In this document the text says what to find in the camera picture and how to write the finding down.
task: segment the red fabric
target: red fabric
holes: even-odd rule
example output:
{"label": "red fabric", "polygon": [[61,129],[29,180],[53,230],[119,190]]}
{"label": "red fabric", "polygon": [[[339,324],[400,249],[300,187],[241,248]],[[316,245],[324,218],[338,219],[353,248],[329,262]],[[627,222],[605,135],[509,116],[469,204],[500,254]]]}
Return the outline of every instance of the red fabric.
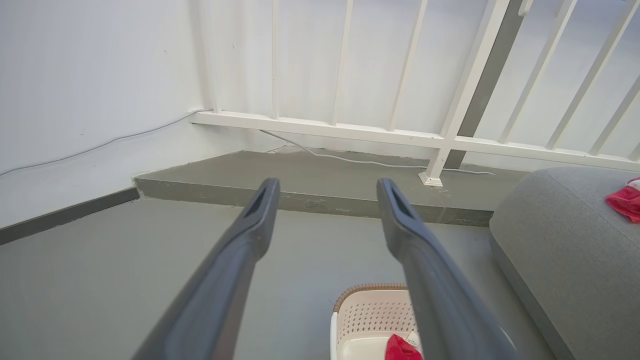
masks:
{"label": "red fabric", "polygon": [[400,336],[393,334],[387,341],[385,360],[422,360],[422,355]]}
{"label": "red fabric", "polygon": [[625,186],[622,190],[607,196],[607,204],[631,222],[640,222],[640,190]]}

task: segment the gray baseboard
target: gray baseboard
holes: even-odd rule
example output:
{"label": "gray baseboard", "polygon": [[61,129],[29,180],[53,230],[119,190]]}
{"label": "gray baseboard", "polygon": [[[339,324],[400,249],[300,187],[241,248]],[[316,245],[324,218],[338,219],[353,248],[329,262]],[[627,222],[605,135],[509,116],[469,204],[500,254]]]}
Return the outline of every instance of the gray baseboard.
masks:
{"label": "gray baseboard", "polygon": [[4,227],[0,229],[0,245],[139,198],[140,195],[138,195],[136,188],[128,188],[121,192],[112,193],[98,199],[89,200],[78,205],[69,206],[65,209]]}

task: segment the gray sofa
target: gray sofa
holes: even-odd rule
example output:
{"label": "gray sofa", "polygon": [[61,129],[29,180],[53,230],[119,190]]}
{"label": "gray sofa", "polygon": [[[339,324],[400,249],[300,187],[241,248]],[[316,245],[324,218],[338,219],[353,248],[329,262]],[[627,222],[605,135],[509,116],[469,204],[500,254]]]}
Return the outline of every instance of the gray sofa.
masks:
{"label": "gray sofa", "polygon": [[640,224],[605,203],[637,176],[540,170],[490,220],[495,259],[558,359],[640,359]]}

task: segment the gray cable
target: gray cable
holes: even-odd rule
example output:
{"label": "gray cable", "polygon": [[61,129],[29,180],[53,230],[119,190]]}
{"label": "gray cable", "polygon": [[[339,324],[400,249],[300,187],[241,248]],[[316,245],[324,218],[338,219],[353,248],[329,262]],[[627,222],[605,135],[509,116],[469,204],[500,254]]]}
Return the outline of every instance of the gray cable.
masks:
{"label": "gray cable", "polygon": [[[67,159],[70,159],[70,158],[74,158],[74,157],[76,157],[76,156],[78,156],[78,155],[82,155],[82,154],[86,154],[87,152],[94,151],[95,149],[99,149],[99,148],[101,148],[101,147],[103,147],[103,146],[107,146],[107,145],[109,145],[109,144],[111,144],[111,143],[113,143],[113,142],[116,142],[116,141],[118,141],[118,140],[123,140],[123,139],[127,139],[127,138],[132,138],[132,137],[134,137],[134,136],[139,136],[139,135],[149,134],[149,133],[152,133],[152,132],[154,132],[154,131],[157,131],[157,130],[163,129],[163,128],[167,127],[167,126],[171,126],[171,125],[173,125],[173,124],[176,124],[177,122],[180,122],[180,121],[182,121],[182,120],[184,120],[184,119],[186,119],[186,118],[188,118],[188,117],[192,116],[192,115],[193,115],[193,114],[195,114],[195,113],[201,113],[201,112],[203,112],[203,111],[213,111],[213,109],[199,109],[199,110],[193,110],[193,111],[189,112],[187,115],[185,115],[185,116],[183,116],[183,117],[179,118],[178,120],[174,120],[174,121],[172,121],[172,122],[170,122],[170,123],[168,123],[168,124],[165,124],[165,125],[162,125],[162,126],[159,126],[159,127],[154,127],[153,129],[145,130],[145,131],[142,131],[142,132],[140,132],[140,133],[135,133],[135,134],[131,134],[131,135],[120,136],[120,137],[118,137],[118,138],[115,138],[115,139],[109,140],[109,141],[107,141],[107,142],[105,142],[105,143],[102,143],[102,144],[100,144],[100,145],[96,145],[96,146],[94,146],[94,147],[91,147],[91,148],[89,148],[89,149],[87,149],[87,150],[83,150],[83,151],[81,151],[81,152],[77,152],[77,153],[75,153],[75,154],[71,154],[71,155],[65,156],[65,157],[60,158],[60,159],[49,160],[49,161],[42,161],[42,162],[35,163],[35,164],[24,165],[24,166],[21,166],[21,167],[15,167],[15,168],[9,169],[9,170],[7,170],[7,171],[5,171],[5,172],[3,172],[3,173],[0,173],[0,176],[4,176],[4,175],[6,175],[6,174],[9,174],[10,172],[14,172],[14,171],[18,171],[18,170],[24,170],[24,169],[27,169],[27,168],[39,167],[39,166],[42,166],[42,165],[48,165],[48,164],[57,163],[57,162],[59,162],[59,161],[67,160]],[[339,156],[325,155],[325,154],[316,154],[316,153],[314,153],[313,151],[309,150],[308,148],[306,148],[306,147],[304,147],[304,146],[302,146],[302,145],[300,145],[300,144],[298,144],[298,143],[296,143],[296,142],[293,142],[293,141],[291,141],[291,140],[285,139],[285,138],[283,138],[282,136],[278,136],[278,135],[276,135],[276,134],[274,134],[274,133],[270,133],[269,131],[266,131],[266,130],[260,130],[260,131],[262,131],[262,132],[263,132],[263,133],[265,133],[265,134],[269,134],[269,135],[271,135],[271,136],[275,136],[275,137],[277,137],[278,139],[284,140],[284,141],[286,141],[286,142],[288,142],[288,143],[292,143],[293,145],[295,145],[295,146],[299,147],[300,149],[303,149],[303,150],[305,150],[305,151],[307,151],[307,152],[310,152],[311,154],[313,154],[313,155],[315,155],[315,156],[320,156],[320,157],[322,157],[322,158],[334,158],[334,159],[338,159],[338,160],[348,161],[348,162],[350,162],[350,163],[376,164],[376,165],[381,165],[381,166],[384,166],[384,167],[399,167],[399,168],[426,168],[426,167],[422,167],[422,166],[412,166],[412,165],[388,165],[388,164],[377,163],[377,162],[375,162],[375,161],[358,161],[358,160],[349,160],[349,159],[341,158],[341,157],[339,157]],[[458,168],[444,168],[444,169],[442,169],[442,170],[444,170],[444,171],[466,172],[466,173],[468,173],[468,174],[476,174],[476,175],[480,175],[480,174],[495,175],[495,174],[494,174],[494,173],[492,173],[492,172],[485,172],[485,171],[476,172],[476,171],[462,170],[462,169],[458,169]]]}
{"label": "gray cable", "polygon": [[57,163],[57,162],[59,162],[59,161],[67,160],[67,159],[70,159],[70,158],[74,158],[74,157],[76,157],[76,156],[78,156],[78,155],[86,154],[87,152],[94,151],[95,149],[99,149],[99,148],[101,148],[101,147],[103,147],[103,146],[107,146],[107,145],[111,144],[112,142],[116,142],[116,141],[118,141],[118,140],[123,140],[123,139],[126,139],[126,138],[132,138],[132,137],[134,137],[134,136],[139,136],[139,135],[144,135],[144,134],[152,133],[152,132],[154,132],[154,131],[156,131],[156,130],[160,130],[160,129],[164,128],[164,127],[167,127],[167,126],[173,125],[173,124],[175,124],[175,123],[177,123],[177,122],[180,122],[180,121],[182,121],[182,120],[184,120],[184,119],[186,119],[186,118],[190,117],[191,115],[193,115],[193,114],[195,114],[195,113],[201,113],[201,112],[203,112],[203,111],[212,111],[212,110],[213,110],[213,109],[199,109],[199,110],[194,110],[194,111],[189,112],[187,115],[185,115],[185,116],[183,116],[183,117],[179,118],[178,120],[174,120],[174,121],[172,121],[172,122],[170,122],[170,123],[168,123],[168,124],[165,124],[165,125],[162,125],[162,126],[159,126],[159,127],[155,127],[155,128],[153,128],[153,129],[151,129],[151,130],[146,130],[146,131],[142,131],[141,133],[135,133],[135,134],[126,135],[126,136],[121,136],[121,137],[119,137],[119,138],[115,138],[115,139],[113,139],[113,140],[109,140],[109,141],[107,141],[106,143],[102,143],[102,144],[100,144],[100,145],[96,145],[96,146],[94,146],[94,147],[92,147],[92,148],[89,148],[89,149],[87,149],[87,150],[83,150],[83,151],[81,151],[81,152],[77,152],[77,153],[75,153],[75,154],[73,154],[73,155],[65,156],[64,158],[55,159],[55,160],[49,160],[49,161],[43,161],[43,162],[39,162],[39,163],[35,163],[35,164],[30,164],[30,165],[24,165],[24,166],[22,166],[22,167],[16,167],[16,168],[13,168],[13,169],[10,169],[10,170],[7,170],[7,171],[5,171],[5,172],[1,173],[1,174],[0,174],[0,176],[3,176],[3,175],[6,175],[6,174],[9,174],[10,172],[14,172],[14,171],[18,171],[18,170],[24,170],[24,169],[26,169],[26,168],[39,167],[39,166],[42,166],[42,165],[53,164],[53,163]]}
{"label": "gray cable", "polygon": [[[280,140],[284,140],[288,143],[292,143],[293,145],[299,147],[300,149],[303,149],[304,151],[307,151],[315,156],[319,156],[321,158],[333,158],[333,159],[338,159],[338,160],[344,160],[344,161],[348,161],[350,163],[358,163],[358,164],[376,164],[376,165],[381,165],[384,167],[401,167],[401,168],[427,168],[427,167],[423,167],[423,166],[415,166],[415,165],[389,165],[389,164],[382,164],[382,163],[377,163],[375,161],[359,161],[359,160],[350,160],[350,159],[345,159],[345,158],[341,158],[340,156],[334,156],[334,155],[327,155],[327,154],[316,154],[315,152],[309,150],[308,148],[292,141],[286,138],[283,138],[282,136],[278,136],[274,133],[270,133],[269,131],[266,130],[260,130],[265,134],[274,136]],[[467,174],[474,174],[474,175],[482,175],[482,174],[487,174],[487,175],[495,175],[493,172],[487,172],[487,171],[470,171],[470,170],[462,170],[459,168],[443,168],[443,171],[455,171],[455,172],[464,172]]]}

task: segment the basket rim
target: basket rim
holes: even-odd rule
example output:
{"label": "basket rim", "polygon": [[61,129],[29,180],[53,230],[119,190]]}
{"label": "basket rim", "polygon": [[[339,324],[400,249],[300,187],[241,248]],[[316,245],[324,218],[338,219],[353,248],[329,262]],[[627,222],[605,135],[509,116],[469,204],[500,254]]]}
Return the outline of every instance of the basket rim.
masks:
{"label": "basket rim", "polygon": [[406,287],[406,284],[401,282],[374,282],[370,284],[360,284],[356,286],[352,286],[345,290],[342,295],[336,300],[335,305],[333,306],[333,312],[338,313],[340,311],[340,306],[344,302],[348,296],[353,295],[354,293],[360,291],[368,291],[368,290],[409,290]]}

